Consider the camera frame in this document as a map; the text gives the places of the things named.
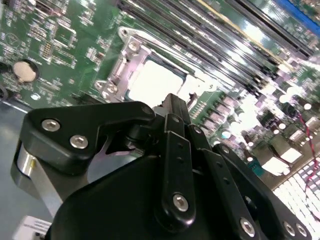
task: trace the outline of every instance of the ram slot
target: ram slot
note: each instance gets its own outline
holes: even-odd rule
[[[188,22],[192,22],[194,26],[196,26],[198,29],[200,29],[203,33],[206,35],[210,36],[211,39],[213,39],[217,45],[220,45],[226,49],[229,49],[230,51],[233,51],[235,53],[241,52],[243,55],[243,58],[247,61],[247,64],[250,64],[254,68],[263,68],[264,64],[263,61],[258,60],[256,57],[253,55],[247,53],[246,51],[242,50],[240,47],[238,47],[234,42],[232,42],[229,38],[224,38],[223,36],[220,36],[217,33],[216,28],[224,28],[223,26],[221,27],[220,23],[215,24],[211,20],[207,19],[205,16],[201,16],[201,18],[205,19],[202,22],[199,21],[194,14],[190,10],[186,8],[186,5],[181,5],[175,1],[166,1],[166,0],[158,0],[162,5],[166,6],[168,9],[171,9],[174,11],[176,15],[178,15],[180,18],[185,18],[187,19]],[[213,26],[210,26],[208,23],[212,23],[215,25],[216,28]]]
[[[263,11],[248,0],[225,0],[231,7],[245,16],[252,24],[258,26],[269,37],[290,51],[294,56],[307,60],[313,51],[274,22]]]
[[[145,13],[139,11],[137,8],[133,7],[132,5],[120,1],[117,4],[118,8],[123,10],[124,12],[128,13],[129,15],[133,16],[136,19],[148,24],[148,26],[154,29],[156,32],[162,33],[166,36],[170,41],[175,43],[182,49],[188,50],[194,56],[196,56],[199,60],[201,60],[206,65],[210,66],[212,70],[221,72],[223,75],[228,77],[235,83],[239,83],[241,86],[245,86],[245,84],[250,80],[247,78],[240,77],[239,75],[235,74],[234,72],[228,70],[225,66],[223,66],[220,62],[214,61],[211,57],[206,56],[205,54],[201,54],[199,49],[192,46],[188,41],[184,40],[182,37],[178,36],[175,32],[168,29],[167,27],[158,24],[154,19],[146,15]],[[214,74],[215,78],[220,79],[224,82],[220,77]]]
[[[194,24],[194,22],[191,19],[180,14],[172,7],[169,6],[169,15],[168,13],[166,13],[166,11],[164,11],[162,7],[155,4],[154,2],[151,3],[148,0],[137,0],[136,2],[141,3],[141,6],[146,6],[148,9],[152,10],[154,13],[161,16],[163,19],[167,20],[167,22],[176,26],[177,30],[179,30],[184,36],[187,36],[194,42],[197,42],[197,44],[201,46],[201,48],[205,49],[206,51],[210,52],[211,55],[215,56],[218,62],[224,60],[226,63],[234,67],[245,78],[249,79],[250,77],[256,75],[256,73],[253,70],[249,69],[245,65],[241,65],[239,62],[234,61],[233,59],[231,59],[229,55],[225,53],[224,50],[222,50],[220,47],[217,47],[217,45],[212,44],[212,42],[209,42],[208,39],[204,38],[203,35],[200,35],[200,32],[204,32],[201,29],[201,27]],[[187,22],[190,25],[190,27],[187,27],[187,25],[183,22]]]

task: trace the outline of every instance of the mounting hole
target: mounting hole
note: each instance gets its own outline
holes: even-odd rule
[[[294,237],[296,235],[295,230],[293,229],[293,227],[287,223],[286,221],[283,222],[283,226],[285,228],[285,230],[292,236]]]
[[[298,229],[299,233],[302,234],[302,236],[306,237],[308,234],[307,234],[307,231],[299,224],[299,223],[296,223],[296,228]]]
[[[122,34],[122,36],[124,36],[124,37],[128,36],[128,32],[127,32],[127,30],[125,30],[125,29],[121,30],[121,34]]]
[[[229,179],[228,179],[228,178],[226,178],[226,177],[224,177],[224,178],[223,178],[223,181],[224,181],[224,182],[225,182],[225,184],[227,184],[227,185],[229,185],[229,184],[230,184]]]

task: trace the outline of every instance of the black plastic bracket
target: black plastic bracket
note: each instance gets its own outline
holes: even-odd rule
[[[62,173],[77,175],[87,170],[98,152],[100,137],[113,136],[134,125],[149,124],[154,118],[154,111],[142,102],[36,109],[25,116],[20,140],[34,157]],[[60,129],[45,130],[42,122],[47,119],[57,121]],[[74,148],[70,144],[74,135],[85,136],[88,146]]]
[[[156,206],[155,214],[168,231],[181,232],[195,221],[196,203],[190,142],[185,139],[185,123],[179,116],[166,115],[160,146],[163,177],[160,207]]]
[[[227,146],[217,144],[213,147],[213,152],[225,159],[226,167],[236,182],[243,197],[250,199],[254,204],[254,221],[258,222],[260,228],[268,239],[311,239],[299,233],[297,224],[304,224],[280,201],[273,192],[250,170],[244,162]],[[295,234],[292,236],[285,229],[288,223],[293,228]]]

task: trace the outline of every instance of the capacitor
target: capacitor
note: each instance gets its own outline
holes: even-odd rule
[[[254,157],[247,149],[243,151],[243,154],[248,162],[252,162],[254,160]]]
[[[287,126],[281,121],[281,120],[277,120],[276,121],[276,125],[278,126],[279,129],[283,130],[285,129]]]
[[[290,96],[285,94],[284,92],[280,91],[279,89],[276,89],[273,94],[274,97],[276,97],[277,99],[279,99],[279,102],[284,104],[290,101]]]
[[[249,147],[252,147],[254,145],[254,142],[252,141],[251,137],[246,134],[246,133],[242,133],[243,139],[246,142],[246,144],[248,144]]]
[[[309,103],[309,102],[307,102],[306,100],[304,100],[302,97],[300,97],[300,96],[296,96],[295,97],[295,100],[297,101],[297,103],[299,104],[299,105],[301,105],[305,110],[310,110],[311,109],[311,107],[312,107],[312,105]]]
[[[234,132],[239,132],[240,131],[240,124],[237,122],[234,116],[229,116],[227,119],[227,122],[230,125],[230,130]]]
[[[283,82],[280,88],[290,97],[298,93],[297,89],[287,82]]]
[[[19,82],[22,83],[32,82],[40,77],[40,71],[37,65],[28,59],[17,61],[13,65],[12,71]]]
[[[237,109],[234,110],[234,113],[238,116],[238,118],[243,121],[246,119],[246,114],[242,110],[242,108],[238,107]]]
[[[277,128],[276,125],[272,125],[270,127],[270,130],[273,132],[274,135],[277,135],[278,133],[280,133],[279,129]]]
[[[296,118],[298,116],[298,111],[288,102],[283,104],[281,110],[290,118]]]
[[[228,129],[222,128],[221,129],[221,138],[222,139],[229,139],[231,137],[231,133]]]

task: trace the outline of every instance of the green circuit board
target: green circuit board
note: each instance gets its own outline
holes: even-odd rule
[[[301,42],[318,49],[318,39],[292,17],[279,12],[274,3],[255,2]],[[93,82],[108,77],[121,51],[123,42],[117,35],[118,27],[151,31],[148,25],[121,12],[112,1],[57,0],[53,3],[58,6],[57,12],[45,17],[28,1],[16,1],[13,8],[1,6],[0,61],[13,64],[19,59],[33,60],[39,66],[41,77],[35,82],[20,84],[12,74],[3,74],[0,81],[32,108],[73,105],[76,101],[72,96],[81,92],[99,99]],[[253,24],[223,0],[208,3],[248,34],[255,30]],[[149,15],[157,18],[152,11]],[[165,20],[159,23],[170,26]],[[262,32],[257,40],[275,55],[285,51]],[[309,69],[303,69],[303,77],[309,78],[312,74]],[[41,98],[32,99],[34,93]]]
[[[318,38],[273,1],[250,1],[304,46],[315,54],[319,52]],[[126,8],[120,9],[117,5],[120,2]],[[199,82],[205,80],[195,76],[195,63],[210,76],[212,84],[207,84],[189,109],[196,125],[202,125],[213,106],[226,95],[237,100],[234,107],[239,107],[241,99],[249,94],[246,84],[254,84],[252,76],[258,72],[257,65],[274,73],[280,65],[289,66],[291,69],[286,81],[301,88],[306,100],[320,102],[319,72],[301,64],[285,46],[225,0],[5,0],[2,3],[0,62],[13,66],[17,61],[32,61],[39,69],[39,77],[31,82],[20,82],[12,71],[8,71],[0,75],[0,84],[14,93],[13,98],[31,108],[88,104],[93,103],[92,100],[105,103],[94,84],[107,80],[119,59],[125,44],[119,36],[119,27],[141,30],[171,46],[188,59],[187,63],[165,51],[162,55]],[[183,19],[173,6],[181,8],[193,22]],[[217,23],[228,31],[221,30]],[[229,45],[208,42],[208,37],[201,32],[203,26],[213,27],[215,34]],[[233,55],[228,53],[231,49],[228,46],[237,41],[241,41],[240,46],[244,49],[251,47],[246,53],[250,61],[245,57],[244,62],[234,61]],[[210,45],[220,51],[220,56],[209,51]],[[196,58],[197,53],[205,60]],[[210,61],[214,61],[216,68],[212,68]],[[220,77],[226,72],[229,74],[226,79]],[[245,84],[234,82],[232,78]],[[83,95],[90,101],[79,101]],[[256,109],[257,116],[277,107],[276,98],[268,95],[267,99],[267,103]],[[280,117],[288,125],[293,123],[287,116]],[[224,128],[227,126],[222,123],[217,129],[208,131],[210,143],[220,137]],[[247,131],[254,136],[255,144],[268,142],[273,137],[272,132],[264,128]],[[236,136],[236,140],[224,141],[239,149],[242,139]]]

